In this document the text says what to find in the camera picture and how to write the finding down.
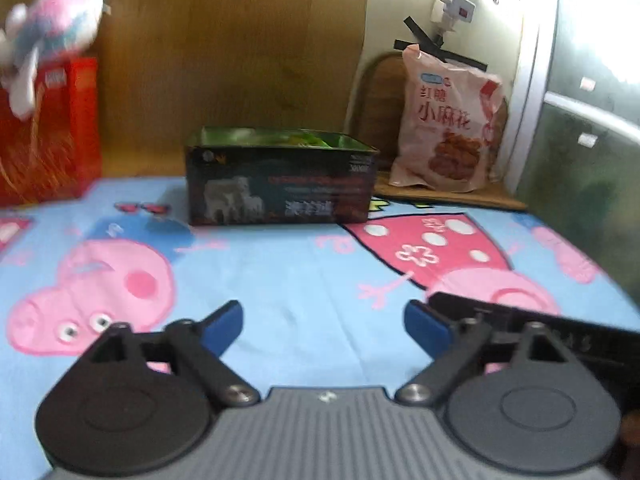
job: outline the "pink pig character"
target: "pink pig character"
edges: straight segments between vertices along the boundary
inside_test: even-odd
[[[576,282],[591,283],[600,272],[590,259],[548,227],[534,227],[531,233],[537,241],[556,254],[556,261],[562,272]]]
[[[551,295],[514,272],[491,238],[465,214],[389,216],[344,227],[428,296],[441,291],[559,313]]]
[[[6,325],[15,349],[78,355],[114,321],[148,331],[174,304],[171,267],[153,248],[125,239],[90,240],[58,268],[58,284],[16,304]]]

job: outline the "black box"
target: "black box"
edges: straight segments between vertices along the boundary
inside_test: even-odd
[[[186,148],[190,223],[366,222],[377,156],[343,134],[203,128]]]

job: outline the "white label sticker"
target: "white label sticker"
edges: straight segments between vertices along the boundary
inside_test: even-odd
[[[578,144],[587,148],[593,148],[596,145],[597,140],[597,135],[582,133],[580,134],[580,137],[578,137]]]
[[[7,243],[19,230],[20,226],[15,222],[0,225],[0,243]]]
[[[582,80],[580,81],[580,90],[593,92],[594,88],[596,88],[596,82],[593,79],[589,79],[588,77],[583,77]]]
[[[118,235],[121,235],[124,232],[124,229],[120,227],[118,224],[109,224],[107,228],[107,234],[111,238],[117,238]]]
[[[60,88],[66,85],[66,72],[64,68],[50,70],[44,75],[44,83],[47,88]]]

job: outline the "gray ribbed plate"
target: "gray ribbed plate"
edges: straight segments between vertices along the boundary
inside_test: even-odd
[[[226,410],[190,454],[130,480],[513,480],[462,451],[424,408],[382,388],[274,388]],[[600,466],[546,480],[610,480]],[[47,480],[95,480],[54,470]]]

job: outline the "wooden board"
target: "wooden board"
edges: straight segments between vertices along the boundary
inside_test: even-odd
[[[0,20],[30,1],[0,0]],[[175,159],[204,124],[342,129],[367,0],[108,4],[91,49],[107,174],[117,154],[121,169],[157,174],[148,162]]]
[[[133,150],[102,150],[102,176],[184,176],[182,148],[163,152],[139,153]]]
[[[378,172],[374,193],[376,196],[385,198],[421,200],[427,203],[467,204],[514,211],[524,211],[527,208],[526,204],[510,196],[501,182],[490,182],[484,189],[478,189],[469,193],[451,193],[447,191],[434,191],[424,186],[391,186],[389,184],[388,171],[380,171]]]
[[[511,197],[500,182],[470,193],[434,191],[424,186],[389,185],[389,170],[398,154],[398,133],[404,109],[406,70],[400,54],[386,54],[365,70],[358,86],[350,134],[380,150],[380,172],[375,193],[399,199],[447,202],[523,210],[526,205]]]

